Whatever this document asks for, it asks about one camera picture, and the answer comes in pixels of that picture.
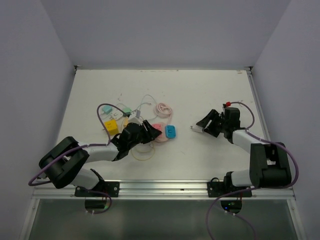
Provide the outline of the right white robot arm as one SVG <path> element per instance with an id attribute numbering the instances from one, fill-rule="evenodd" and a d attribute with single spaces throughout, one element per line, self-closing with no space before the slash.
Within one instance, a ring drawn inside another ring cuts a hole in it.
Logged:
<path id="1" fill-rule="evenodd" d="M 249 153 L 249 167 L 229 171 L 223 181 L 211 180 L 208 188 L 219 195 L 235 196 L 240 190 L 254 188 L 282 188 L 289 185 L 292 175 L 288 154 L 279 143 L 268 143 L 249 135 L 241 127 L 240 110 L 226 106 L 219 113 L 212 109 L 202 120 L 191 126 L 194 132 L 207 133 L 215 138 L 220 134 L 233 145 Z"/>

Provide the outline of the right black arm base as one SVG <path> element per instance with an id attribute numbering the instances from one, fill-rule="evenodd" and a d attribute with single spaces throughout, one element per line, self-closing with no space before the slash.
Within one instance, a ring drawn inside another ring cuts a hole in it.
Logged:
<path id="1" fill-rule="evenodd" d="M 226 173 L 226 175 L 223 178 L 223 181 L 220 181 L 217 177 L 214 177 L 210 181 L 208 181 L 206 183 L 208 197 L 217 198 L 222 195 L 249 188 L 248 186 L 233 185 L 231 175 L 232 171 Z"/>

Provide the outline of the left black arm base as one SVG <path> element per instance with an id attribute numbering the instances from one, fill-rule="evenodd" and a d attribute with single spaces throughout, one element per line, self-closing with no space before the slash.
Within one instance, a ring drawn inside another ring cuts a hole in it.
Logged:
<path id="1" fill-rule="evenodd" d="M 118 197 L 120 191 L 119 181 L 106 181 L 94 169 L 81 169 L 71 184 L 76 187 L 76 197 Z"/>

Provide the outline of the yellow plug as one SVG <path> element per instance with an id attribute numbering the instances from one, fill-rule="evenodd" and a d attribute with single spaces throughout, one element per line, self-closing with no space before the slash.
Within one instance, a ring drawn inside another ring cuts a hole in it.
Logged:
<path id="1" fill-rule="evenodd" d="M 121 125 L 122 131 L 124 130 L 124 128 L 127 127 L 128 123 L 129 123 L 129 119 L 127 117 L 125 117 L 124 120 L 122 121 L 122 125 Z"/>

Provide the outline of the blue socket cube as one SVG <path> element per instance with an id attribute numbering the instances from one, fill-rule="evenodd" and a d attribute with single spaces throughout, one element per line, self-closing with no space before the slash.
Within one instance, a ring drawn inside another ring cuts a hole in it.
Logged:
<path id="1" fill-rule="evenodd" d="M 176 128 L 174 125 L 166 125 L 164 127 L 164 133 L 166 138 L 174 139 L 177 136 Z"/>

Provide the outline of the green plug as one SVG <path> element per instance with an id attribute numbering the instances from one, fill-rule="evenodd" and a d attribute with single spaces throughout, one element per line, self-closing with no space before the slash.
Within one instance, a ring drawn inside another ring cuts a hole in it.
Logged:
<path id="1" fill-rule="evenodd" d="M 129 107 L 124 107 L 122 111 L 123 111 L 123 114 L 122 114 L 123 117 L 129 117 L 132 113 L 132 110 Z"/>

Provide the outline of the yellow socket cube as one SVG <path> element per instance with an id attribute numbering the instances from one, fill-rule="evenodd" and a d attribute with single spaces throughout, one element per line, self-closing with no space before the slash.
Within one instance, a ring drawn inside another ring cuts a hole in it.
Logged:
<path id="1" fill-rule="evenodd" d="M 117 121 L 115 119 L 104 121 L 103 126 L 107 129 L 110 136 L 115 136 L 120 133 Z"/>

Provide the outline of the pink socket cube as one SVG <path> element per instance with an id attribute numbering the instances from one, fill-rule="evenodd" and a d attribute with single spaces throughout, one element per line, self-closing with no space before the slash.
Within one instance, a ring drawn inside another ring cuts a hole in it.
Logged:
<path id="1" fill-rule="evenodd" d="M 155 129 L 161 131 L 161 133 L 164 132 L 164 124 L 163 124 L 162 122 L 154 123 L 154 124 L 152 124 L 152 126 L 153 126 Z"/>

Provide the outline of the teal charger plug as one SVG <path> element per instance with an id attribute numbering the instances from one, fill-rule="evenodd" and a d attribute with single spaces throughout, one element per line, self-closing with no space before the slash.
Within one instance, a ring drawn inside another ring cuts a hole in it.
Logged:
<path id="1" fill-rule="evenodd" d="M 104 106 L 101 108 L 101 113 L 102 113 L 103 115 L 109 115 L 112 111 L 113 111 L 113 107 L 110 106 L 110 105 L 104 105 Z"/>

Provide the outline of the white adapter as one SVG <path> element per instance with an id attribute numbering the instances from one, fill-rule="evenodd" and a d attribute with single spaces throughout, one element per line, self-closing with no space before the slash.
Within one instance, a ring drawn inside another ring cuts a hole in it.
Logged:
<path id="1" fill-rule="evenodd" d="M 192 125 L 191 127 L 191 130 L 196 132 L 196 133 L 203 133 L 204 132 L 204 128 L 203 127 L 200 127 L 198 125 Z"/>

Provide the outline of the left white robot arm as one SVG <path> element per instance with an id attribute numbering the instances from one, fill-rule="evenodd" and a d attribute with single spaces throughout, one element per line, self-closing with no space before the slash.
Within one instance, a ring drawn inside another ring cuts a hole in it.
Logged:
<path id="1" fill-rule="evenodd" d="M 103 193 L 104 184 L 99 181 L 99 176 L 94 171 L 83 169 L 85 163 L 119 161 L 135 146 L 148 144 L 161 134 L 161 130 L 144 120 L 141 124 L 128 123 L 110 143 L 80 144 L 72 136 L 68 136 L 39 161 L 39 167 L 41 173 L 44 173 L 57 189 L 72 184 L 85 187 L 87 192 L 96 197 Z"/>

